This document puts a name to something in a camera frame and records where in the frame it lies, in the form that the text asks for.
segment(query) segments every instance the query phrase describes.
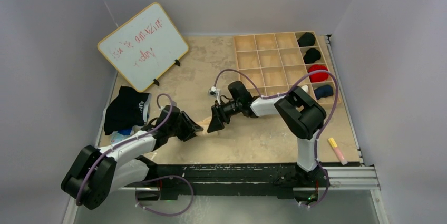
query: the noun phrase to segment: wooden box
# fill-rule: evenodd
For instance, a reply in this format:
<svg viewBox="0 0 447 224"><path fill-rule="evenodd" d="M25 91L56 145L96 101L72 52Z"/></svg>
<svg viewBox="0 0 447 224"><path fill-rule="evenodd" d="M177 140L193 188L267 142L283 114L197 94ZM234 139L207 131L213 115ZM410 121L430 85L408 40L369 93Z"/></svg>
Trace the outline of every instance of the wooden box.
<svg viewBox="0 0 447 224"><path fill-rule="evenodd" d="M315 37L313 46L299 47L297 40L306 32L234 36L237 69L256 84L261 95L270 96L288 91L298 79L307 74L312 65L320 64L329 68L315 32L307 32ZM305 64L303 56L310 48L319 50L322 56L313 64ZM258 95L250 82L241 76L239 79L252 95ZM309 95L316 99L313 90L325 84L331 85L335 92L331 77L317 83L311 83L307 77L299 86L308 85ZM334 98L335 96L321 98L317 102L325 109L330 109Z"/></svg>

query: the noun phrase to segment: wooden tabletop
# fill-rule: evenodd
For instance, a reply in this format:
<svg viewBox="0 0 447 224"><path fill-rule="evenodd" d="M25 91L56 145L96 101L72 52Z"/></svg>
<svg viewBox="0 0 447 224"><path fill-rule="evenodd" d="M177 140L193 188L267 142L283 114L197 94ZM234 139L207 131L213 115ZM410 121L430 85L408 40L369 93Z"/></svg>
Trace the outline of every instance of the wooden tabletop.
<svg viewBox="0 0 447 224"><path fill-rule="evenodd" d="M211 116L214 98L207 95L217 74L228 68L236 68L232 37L185 37L189 52L180 59L181 67L171 67L159 78L160 86L152 85L146 92L152 93L150 118L159 116L155 97L160 93L169 94L177 106L194 121L199 122ZM320 36L320 44L325 44ZM326 46L322 50L329 70L331 58ZM217 87L229 96L228 84L237 80L237 73L225 72ZM121 86L130 86L118 75L112 100ZM168 104L164 97L161 105ZM319 157L322 162L338 162L328 138L334 138L349 162L359 162L357 146L344 108L339 104L329 125L320 137ZM100 146L110 144L110 137L101 135ZM290 132L280 116L246 118L242 114L231 117L225 129L206 137L195 137L187 142L170 138L161 148L145 156L158 164L194 163L276 163L295 162L298 156L296 137Z"/></svg>

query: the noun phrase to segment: marker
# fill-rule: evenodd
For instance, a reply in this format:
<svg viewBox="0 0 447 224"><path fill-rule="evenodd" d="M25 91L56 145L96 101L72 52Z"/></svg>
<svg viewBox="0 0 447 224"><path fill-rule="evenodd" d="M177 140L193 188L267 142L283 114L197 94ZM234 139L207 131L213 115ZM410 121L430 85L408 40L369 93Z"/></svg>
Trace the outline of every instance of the marker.
<svg viewBox="0 0 447 224"><path fill-rule="evenodd" d="M343 154L342 154L340 148L338 147L337 143L335 142L334 138L329 138L329 139L327 139L327 141L331 145L332 149L335 152L335 155L338 157L338 159L340 160L342 165L346 165L348 163L348 161L346 161L345 157L343 156Z"/></svg>

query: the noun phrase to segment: purple cable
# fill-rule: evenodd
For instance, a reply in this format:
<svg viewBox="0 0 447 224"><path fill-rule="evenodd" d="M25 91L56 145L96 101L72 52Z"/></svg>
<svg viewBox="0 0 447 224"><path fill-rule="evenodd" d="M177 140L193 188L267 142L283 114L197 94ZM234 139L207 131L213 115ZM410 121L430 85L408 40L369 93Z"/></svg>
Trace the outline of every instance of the purple cable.
<svg viewBox="0 0 447 224"><path fill-rule="evenodd" d="M162 94L158 95L157 98L158 98L159 96L167 96L167 97L169 98L169 102L170 102L171 104L173 103L172 98L171 98L169 95L162 93ZM169 107L169 112L168 112L168 115L166 116L166 118L164 118L164 120L163 120L159 125L157 125L155 128L153 128L152 130L150 130L150 131L147 132L147 133L144 133L144 134L142 134L142 135L139 135L138 137L133 137L133 138L124 140L124 141L122 141L122 142L119 142L119 143L113 145L112 148L107 149L104 153L102 153L102 155L100 155L99 158L93 163L93 165L90 167L90 170L89 170L89 171L87 172L87 174L85 175L85 178L84 178L84 180L82 181L81 187L79 187L79 191L77 192L77 195L76 195L76 205L77 205L77 206L82 205L82 204L81 204L81 194L82 194L82 191L84 190L85 185L87 184L87 181L89 180L89 178L90 178L90 176L92 175L93 171L95 170L96 166L98 166L98 164L101 162L102 159L104 159L104 157L105 157L106 155L108 155L110 152L112 152L112 150L115 150L115 149L117 149L117 148L119 148L119 147L121 147L121 146L123 146L123 145L125 145L125 144L127 144L127 143L133 142L134 140L137 140L137 139L140 138L140 137L144 137L144 136L146 136L146 135L148 135L148 134L151 134L151 133L155 132L155 131L158 130L161 126L163 126L164 123L166 123L166 121L168 120L169 116L171 115L171 112L172 112L172 105Z"/></svg>
<svg viewBox="0 0 447 224"><path fill-rule="evenodd" d="M334 84L335 84L335 98L334 98L334 104L332 105L331 112L330 112L329 115L327 116L327 119L326 119L326 121L324 122L323 127L320 129L320 131L319 131L319 132L317 133L317 135L316 135L316 138L317 138L317 139L320 138L321 133L322 133L323 130L326 128L326 126L329 124L329 121L331 120L332 116L334 115L335 108L337 107L337 101L338 101L338 81L337 81L337 79L335 78L335 76L334 76L331 72L326 71L326 70L315 70L315 71L312 71L312 72L310 72L310 73L307 73L306 75L304 75L303 77L301 77L300 79L298 79L298 81L296 81L296 82L292 85L292 87L291 87L287 92L285 92L285 93L281 93L281 94L278 94L278 95L272 95L272 96L262 96L262 95L261 95L261 92L260 92L259 89L258 89L258 87L255 85L255 83L254 83L250 78L248 78L248 76L246 76L246 75L243 74L242 72L239 72L239 71L234 70L234 69L225 69L225 70L220 71L220 73L219 73L219 74L217 75L217 77L216 77L216 80L214 81L214 86L217 85L217 80L219 79L220 75L221 75L223 72L225 72L225 71L233 71L233 72L239 73L240 75L242 75L243 77L245 77L245 78L246 78L246 79L253 85L253 87L256 89L256 91L258 92L259 96L260 96L262 99L273 99L273 98L277 98L277 97L279 97L279 96L284 96L284 95L286 95L286 94L289 94L290 92L293 91L293 89L294 89L296 86L299 85L300 82L302 82L305 78L307 78L307 77L309 77L309 76L311 76L311 75L318 74L318 73L326 73L326 74L328 74L328 75L334 80ZM313 205L308 205L308 207L314 207L314 206L316 206L317 204L319 204L319 203L324 199L324 197L325 197L326 194L327 194L327 190L329 189L329 175L327 174L326 170L323 168L323 166L321 165L321 163L318 162L318 141L315 141L315 145L314 145L314 156L315 156L315 161L317 162L318 167L323 171L323 174L326 176L326 189L324 190L323 195L320 197L320 199L319 199L317 202L315 202L315 204L313 204Z"/></svg>
<svg viewBox="0 0 447 224"><path fill-rule="evenodd" d="M137 192L135 192L135 201L137 202L137 206L141 207L142 209L144 209L146 211L149 211L151 213L155 213L155 214L161 215L161 216L173 217L173 216L181 215L182 213L186 212L191 207L192 201L194 199L194 192L192 190L192 185L185 178L183 178L181 176L177 176L177 175L171 175L171 176L164 176L164 177L159 177L159 178L155 178L155 179L151 179L151 180L142 181L142 183L155 182L155 181L162 180L165 178L178 178L180 180L183 180L188 185L189 189L191 190L191 200L189 201L189 204L180 212L176 212L176 213L159 212L159 211L155 211L150 208L147 208L147 207L143 206L140 202L138 202Z"/></svg>

